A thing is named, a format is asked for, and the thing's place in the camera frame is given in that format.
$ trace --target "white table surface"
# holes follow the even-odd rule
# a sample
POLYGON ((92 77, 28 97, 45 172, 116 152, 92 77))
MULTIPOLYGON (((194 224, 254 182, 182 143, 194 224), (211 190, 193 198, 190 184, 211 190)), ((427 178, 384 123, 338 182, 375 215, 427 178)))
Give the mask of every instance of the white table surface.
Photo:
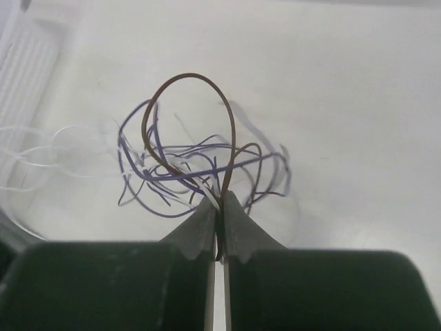
MULTIPOLYGON (((205 74, 291 154, 295 194, 264 208, 275 237, 402 252, 441 308, 441 10, 206 0, 34 0, 30 10, 63 40, 37 126, 122 121, 171 76, 205 74)), ((173 112, 197 139, 228 135, 207 87, 186 81, 168 93, 165 141, 182 139, 173 112)), ((55 176, 17 214, 50 239, 160 239, 178 224, 118 208, 121 184, 55 176)))

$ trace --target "black object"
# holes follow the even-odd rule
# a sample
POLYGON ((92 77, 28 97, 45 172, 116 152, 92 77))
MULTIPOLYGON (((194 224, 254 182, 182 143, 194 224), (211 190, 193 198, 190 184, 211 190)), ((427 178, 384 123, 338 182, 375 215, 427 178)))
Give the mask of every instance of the black object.
POLYGON ((288 250, 231 192, 158 243, 31 247, 0 286, 0 330, 211 330, 215 232, 228 330, 441 330, 402 255, 288 250))

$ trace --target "brown wire loop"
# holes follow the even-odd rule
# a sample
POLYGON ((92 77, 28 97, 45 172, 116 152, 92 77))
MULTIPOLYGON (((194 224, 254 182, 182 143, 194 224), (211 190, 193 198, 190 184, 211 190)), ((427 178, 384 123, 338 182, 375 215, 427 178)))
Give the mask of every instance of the brown wire loop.
MULTIPOLYGON (((150 99, 150 102, 148 103, 146 109, 145 109, 145 113, 144 113, 144 117, 143 117, 143 122, 141 124, 141 134, 143 137, 143 142, 144 142, 144 146, 145 149, 150 153, 150 155, 152 155, 152 157, 155 159, 156 162, 158 162, 160 165, 162 165, 165 169, 167 169, 168 171, 170 171, 172 174, 175 175, 180 175, 182 174, 181 171, 173 168, 166 160, 162 160, 157 153, 155 153, 153 147, 150 145, 150 142, 148 140, 148 136, 147 136, 147 122, 150 116, 150 113, 152 112, 152 109, 154 107, 154 104, 158 101, 160 95, 165 91, 166 88, 168 88, 170 85, 172 85, 173 83, 175 83, 176 81, 179 81, 181 79, 184 78, 196 78, 196 79, 200 79, 201 81, 204 81, 205 83, 207 83, 208 85, 210 85, 220 96, 220 98, 222 99, 222 102, 224 103, 225 107, 227 108, 227 112, 228 112, 228 116, 229 116, 229 121, 231 123, 231 127, 232 127, 232 151, 230 154, 230 159, 228 162, 228 166, 232 167, 234 165, 234 157, 235 157, 235 151, 236 151, 236 126, 234 123, 234 116, 233 116, 233 111, 231 109, 231 106, 228 103, 227 98, 225 97, 225 95, 223 94, 223 92, 221 91, 221 89, 215 84, 213 83, 210 79, 208 79, 207 77, 201 75, 201 74, 196 74, 196 73, 185 73, 185 74, 178 74, 175 77, 172 77, 171 79, 167 80, 163 85, 160 86, 160 88, 156 91, 156 93, 153 95, 153 97, 150 99)), ((225 171, 225 176, 223 178, 223 182, 222 182, 222 189, 220 191, 220 201, 223 200, 224 196, 227 194, 227 190, 228 190, 228 186, 229 183, 232 179, 232 175, 233 175, 233 169, 228 169, 227 171, 225 171)))

